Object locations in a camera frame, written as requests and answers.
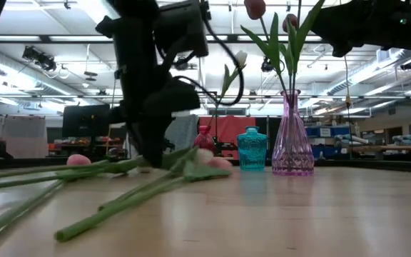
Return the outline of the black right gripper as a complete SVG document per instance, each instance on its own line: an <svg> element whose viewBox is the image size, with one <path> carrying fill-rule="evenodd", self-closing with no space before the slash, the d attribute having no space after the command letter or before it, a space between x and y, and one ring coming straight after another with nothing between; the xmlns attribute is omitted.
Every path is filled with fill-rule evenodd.
<svg viewBox="0 0 411 257"><path fill-rule="evenodd" d="M333 56L349 53L360 43L411 49L411 0L351 0L322 8L311 27L318 36L333 35Z"/></svg>

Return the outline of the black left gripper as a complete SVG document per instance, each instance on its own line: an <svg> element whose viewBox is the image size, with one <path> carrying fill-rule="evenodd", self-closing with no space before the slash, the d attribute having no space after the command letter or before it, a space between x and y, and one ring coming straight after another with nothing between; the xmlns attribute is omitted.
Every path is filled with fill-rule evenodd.
<svg viewBox="0 0 411 257"><path fill-rule="evenodd" d="M115 39L114 49L123 100L114 109L114 122L128 123L128 140L139 155L153 167L161 167L165 148L166 129L172 122L169 113L163 113L156 99L171 79L169 69L172 52L158 63L152 39ZM151 143L149 128L151 125Z"/></svg>

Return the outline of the red glass vase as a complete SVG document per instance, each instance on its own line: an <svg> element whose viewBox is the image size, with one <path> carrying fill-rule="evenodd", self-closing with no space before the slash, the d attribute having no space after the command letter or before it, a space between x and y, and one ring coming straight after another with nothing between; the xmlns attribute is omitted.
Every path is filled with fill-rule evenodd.
<svg viewBox="0 0 411 257"><path fill-rule="evenodd" d="M215 141L210 134L210 126L201 125L198 127L198 135L196 136L193 145L201 149L209 150L215 155Z"/></svg>

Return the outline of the teal glass vase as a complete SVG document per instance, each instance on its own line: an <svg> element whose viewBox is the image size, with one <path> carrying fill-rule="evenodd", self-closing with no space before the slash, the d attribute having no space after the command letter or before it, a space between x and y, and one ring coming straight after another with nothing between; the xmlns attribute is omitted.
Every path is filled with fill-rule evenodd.
<svg viewBox="0 0 411 257"><path fill-rule="evenodd" d="M246 126L238 135L238 160L242 171L264 171L268 137L258 126Z"/></svg>

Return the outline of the purple glass vase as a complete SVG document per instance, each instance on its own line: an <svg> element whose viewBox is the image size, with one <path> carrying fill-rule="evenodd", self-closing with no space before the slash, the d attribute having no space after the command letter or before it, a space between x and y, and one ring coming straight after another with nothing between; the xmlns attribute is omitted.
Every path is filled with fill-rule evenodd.
<svg viewBox="0 0 411 257"><path fill-rule="evenodd" d="M293 94L282 92L283 116L278 128L273 155L272 172L280 176L312 176L315 160L303 120L298 110L300 90Z"/></svg>

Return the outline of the grey hanging cloth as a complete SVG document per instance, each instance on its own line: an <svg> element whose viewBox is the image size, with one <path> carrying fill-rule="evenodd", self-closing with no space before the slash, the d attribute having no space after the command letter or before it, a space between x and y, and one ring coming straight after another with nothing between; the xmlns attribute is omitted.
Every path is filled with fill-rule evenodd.
<svg viewBox="0 0 411 257"><path fill-rule="evenodd" d="M175 117L166 129L165 137L175 146L175 150L189 148L198 135L198 122L196 115Z"/></svg>

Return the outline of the white ceiling air vent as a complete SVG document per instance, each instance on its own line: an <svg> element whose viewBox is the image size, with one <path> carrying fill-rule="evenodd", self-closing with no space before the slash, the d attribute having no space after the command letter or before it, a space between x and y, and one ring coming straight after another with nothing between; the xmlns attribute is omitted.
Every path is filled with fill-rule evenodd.
<svg viewBox="0 0 411 257"><path fill-rule="evenodd" d="M391 60L391 50L378 49L376 51L376 59L379 64Z"/></svg>

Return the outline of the black monitor screen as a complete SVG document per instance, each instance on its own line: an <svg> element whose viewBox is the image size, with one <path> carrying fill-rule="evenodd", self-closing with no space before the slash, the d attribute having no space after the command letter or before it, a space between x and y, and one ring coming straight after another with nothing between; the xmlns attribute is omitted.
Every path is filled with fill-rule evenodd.
<svg viewBox="0 0 411 257"><path fill-rule="evenodd" d="M108 134L110 106L66 106L64 108L63 137L97 137Z"/></svg>

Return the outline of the red cloth panel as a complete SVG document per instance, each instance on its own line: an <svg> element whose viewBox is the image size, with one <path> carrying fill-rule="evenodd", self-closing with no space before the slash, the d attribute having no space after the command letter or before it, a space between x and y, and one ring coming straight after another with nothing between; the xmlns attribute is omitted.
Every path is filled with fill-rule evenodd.
<svg viewBox="0 0 411 257"><path fill-rule="evenodd" d="M198 125L209 125L209 134L212 137L217 137L221 143L234 143L237 146L238 135L245 133L247 126L254 126L255 118L246 116L219 116L218 121L215 121L215 117L201 116Z"/></svg>

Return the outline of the black round ceiling lamp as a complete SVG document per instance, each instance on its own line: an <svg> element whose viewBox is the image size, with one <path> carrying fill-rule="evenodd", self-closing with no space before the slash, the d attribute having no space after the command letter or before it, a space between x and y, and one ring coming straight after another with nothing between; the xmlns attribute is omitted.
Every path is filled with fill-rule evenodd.
<svg viewBox="0 0 411 257"><path fill-rule="evenodd" d="M263 58L263 62L262 62L262 64L261 64L261 71L263 72L263 73L268 73L268 72L271 72L274 68L273 68L273 65L271 64L271 62L270 62L270 59L267 57L267 56L265 56L264 58Z"/></svg>

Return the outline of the blue storage bin shelf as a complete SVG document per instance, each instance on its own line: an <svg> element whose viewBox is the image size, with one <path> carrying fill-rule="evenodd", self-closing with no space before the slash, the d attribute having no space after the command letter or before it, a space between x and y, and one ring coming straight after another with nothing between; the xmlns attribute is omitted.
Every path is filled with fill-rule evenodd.
<svg viewBox="0 0 411 257"><path fill-rule="evenodd" d="M347 158L350 129L346 126L306 128L315 159Z"/></svg>

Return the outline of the wooden workbench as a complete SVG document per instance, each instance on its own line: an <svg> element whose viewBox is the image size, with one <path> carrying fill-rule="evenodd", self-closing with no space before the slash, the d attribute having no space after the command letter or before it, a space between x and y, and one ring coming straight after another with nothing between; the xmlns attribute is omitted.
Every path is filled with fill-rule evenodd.
<svg viewBox="0 0 411 257"><path fill-rule="evenodd" d="M350 150L356 152L411 151L411 146L353 146Z"/></svg>

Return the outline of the black ceiling track lights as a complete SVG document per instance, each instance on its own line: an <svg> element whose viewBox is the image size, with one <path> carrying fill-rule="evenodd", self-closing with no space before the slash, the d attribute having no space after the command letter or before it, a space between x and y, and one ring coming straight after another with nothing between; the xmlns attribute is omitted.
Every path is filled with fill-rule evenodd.
<svg viewBox="0 0 411 257"><path fill-rule="evenodd" d="M26 46L22 58L36 64L44 71L55 71L56 62L53 56L36 49L34 46Z"/></svg>

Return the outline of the black overhead light bar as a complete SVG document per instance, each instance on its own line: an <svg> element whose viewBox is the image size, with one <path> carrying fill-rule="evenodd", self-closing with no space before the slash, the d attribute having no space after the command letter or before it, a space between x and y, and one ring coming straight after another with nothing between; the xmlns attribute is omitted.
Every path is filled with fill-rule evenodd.
<svg viewBox="0 0 411 257"><path fill-rule="evenodd" d="M249 44L250 37L244 34L219 34L218 39L226 44ZM0 35L0 44L110 44L111 39L99 35Z"/></svg>

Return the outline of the black table border rail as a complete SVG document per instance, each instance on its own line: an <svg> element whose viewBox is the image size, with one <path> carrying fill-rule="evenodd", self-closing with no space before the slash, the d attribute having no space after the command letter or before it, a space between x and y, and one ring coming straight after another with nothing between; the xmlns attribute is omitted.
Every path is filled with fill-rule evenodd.
<svg viewBox="0 0 411 257"><path fill-rule="evenodd" d="M67 158L21 158L0 159L0 169L25 168L34 166L60 166L66 163ZM389 171L411 172L411 161L374 161L374 160L319 160L315 167L348 167L368 168Z"/></svg>

